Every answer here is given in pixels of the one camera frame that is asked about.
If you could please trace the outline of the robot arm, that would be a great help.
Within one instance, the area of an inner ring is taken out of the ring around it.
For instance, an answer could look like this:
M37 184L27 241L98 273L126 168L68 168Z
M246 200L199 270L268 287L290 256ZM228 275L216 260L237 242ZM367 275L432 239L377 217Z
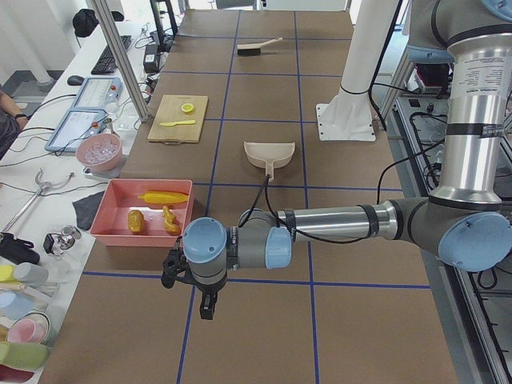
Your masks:
M251 208L228 228L208 217L192 221L165 259L161 281L165 288L196 286L202 318L212 319L229 270L286 267L302 238L403 240L469 272L487 270L509 253L511 225L500 213L494 178L511 81L511 4L416 1L412 15L410 47L454 59L438 186L425 198L373 206Z

